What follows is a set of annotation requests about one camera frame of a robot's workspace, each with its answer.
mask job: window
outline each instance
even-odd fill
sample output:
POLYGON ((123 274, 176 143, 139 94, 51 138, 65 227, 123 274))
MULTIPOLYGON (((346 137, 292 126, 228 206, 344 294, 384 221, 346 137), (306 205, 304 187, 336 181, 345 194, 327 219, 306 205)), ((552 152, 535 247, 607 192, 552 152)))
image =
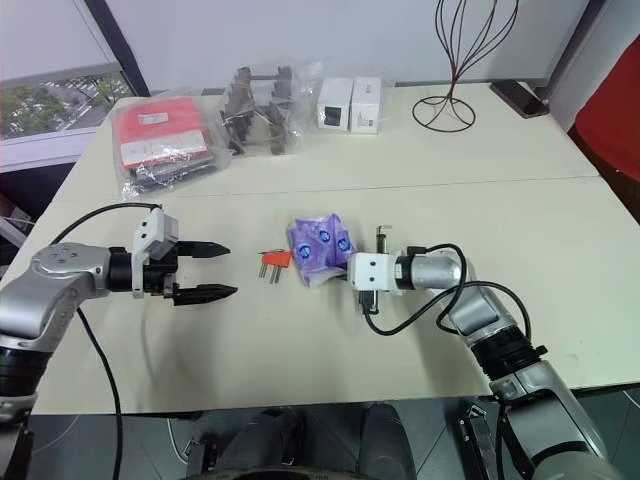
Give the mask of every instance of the window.
POLYGON ((0 138, 96 127, 118 99, 131 95, 120 72, 4 89, 0 93, 0 138))

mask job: white table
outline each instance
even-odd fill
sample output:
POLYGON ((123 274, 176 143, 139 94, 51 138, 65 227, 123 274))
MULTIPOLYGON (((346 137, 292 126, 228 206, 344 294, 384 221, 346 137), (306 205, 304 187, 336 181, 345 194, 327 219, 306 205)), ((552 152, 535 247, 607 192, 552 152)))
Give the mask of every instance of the white table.
MULTIPOLYGON (((640 380, 638 225, 551 117, 521 120, 485 85, 463 86, 478 124, 461 134, 432 133, 410 116, 413 102, 432 90, 399 90, 377 137, 319 135, 298 155, 239 160, 158 197, 180 219, 182 239, 232 250, 182 261, 184 285, 219 282, 240 290, 179 308, 128 294, 85 303, 124 412, 488 393, 470 352, 437 330, 433 316, 382 338, 368 330, 342 282, 307 289, 293 268, 277 286, 257 278, 258 251, 285 246, 294 218, 327 212, 342 217, 363 250, 374 249, 381 223, 394 225, 390 248, 459 244, 480 278, 522 297, 534 343, 549 348, 547 358, 570 387, 640 380)), ((113 178, 104 125, 6 279, 82 213, 116 200, 113 178)), ((143 216, 111 212, 69 240, 130 247, 143 216)), ((426 299, 425 293, 385 296, 377 321, 391 326, 426 299)), ((106 378, 79 322, 51 359, 39 393, 37 413, 112 411, 106 378)))

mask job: gray floor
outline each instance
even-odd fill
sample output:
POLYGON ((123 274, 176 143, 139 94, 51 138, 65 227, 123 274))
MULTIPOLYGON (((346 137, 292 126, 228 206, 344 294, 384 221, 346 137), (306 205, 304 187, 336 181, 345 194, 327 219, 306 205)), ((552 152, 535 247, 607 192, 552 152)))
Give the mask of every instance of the gray floor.
MULTIPOLYGON (((632 391, 640 401, 640 389, 632 391)), ((454 400, 406 400, 390 402, 403 421, 421 480, 463 480, 464 473, 452 432, 445 424, 445 412, 454 400)), ((604 437, 609 457, 628 480, 640 480, 640 409, 622 393, 581 398, 604 437)), ((495 405, 486 407, 490 424, 495 424, 495 405)), ((353 470, 358 456, 363 404, 302 407, 307 418, 307 439, 303 461, 309 466, 353 470)), ((236 432, 258 410, 208 412, 195 421, 174 420, 180 447, 190 438, 211 433, 221 443, 236 432)), ((35 449, 60 435, 74 420, 66 416, 34 416, 35 449)), ((126 417, 123 480, 179 479, 185 467, 171 450, 164 419, 126 417)), ((82 416, 55 445, 32 457, 29 479, 110 478, 115 445, 113 417, 82 416)), ((507 479, 520 478, 506 456, 507 479)))

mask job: white wall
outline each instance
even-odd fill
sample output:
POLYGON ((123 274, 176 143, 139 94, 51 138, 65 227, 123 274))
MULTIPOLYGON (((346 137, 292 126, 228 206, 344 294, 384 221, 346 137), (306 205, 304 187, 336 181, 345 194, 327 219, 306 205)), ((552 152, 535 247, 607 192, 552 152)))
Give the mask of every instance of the white wall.
POLYGON ((3 87, 119 68, 82 0, 2 0, 0 49, 3 87))
MULTIPOLYGON (((588 0, 521 0, 516 28, 466 79, 545 79, 588 0)), ((455 6, 455 0, 447 0, 455 6)), ((467 38, 491 0, 469 0, 467 38)), ((498 2, 505 11, 512 0, 498 2)), ((151 90, 224 87, 245 64, 331 60, 328 73, 446 81, 436 0, 108 0, 151 90)))
POLYGON ((638 35, 640 2, 607 2, 549 99, 551 113, 565 130, 638 35))

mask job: robotic arm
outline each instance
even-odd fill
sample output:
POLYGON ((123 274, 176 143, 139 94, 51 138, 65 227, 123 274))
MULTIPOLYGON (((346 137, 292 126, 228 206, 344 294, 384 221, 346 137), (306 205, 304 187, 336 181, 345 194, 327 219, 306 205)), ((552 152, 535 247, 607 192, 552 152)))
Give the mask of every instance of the robotic arm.
MULTIPOLYGON (((378 292, 455 287, 461 266, 446 255, 409 247, 407 255, 385 252, 351 257, 348 281, 360 291, 363 309, 378 313, 378 292)), ((473 280, 473 273, 467 276, 473 280)), ((607 462, 605 445, 590 418, 533 348, 492 290, 471 283, 449 312, 449 320, 473 352, 489 387, 505 409, 504 440, 523 478, 534 480, 621 479, 607 462)))
POLYGON ((174 305, 207 303, 237 291, 226 285, 180 288, 178 257, 229 253, 212 242, 181 242, 177 220, 155 208, 136 229, 133 251, 59 243, 0 292, 0 478, 26 475, 33 442, 27 421, 49 358, 76 309, 110 292, 162 295, 174 305))

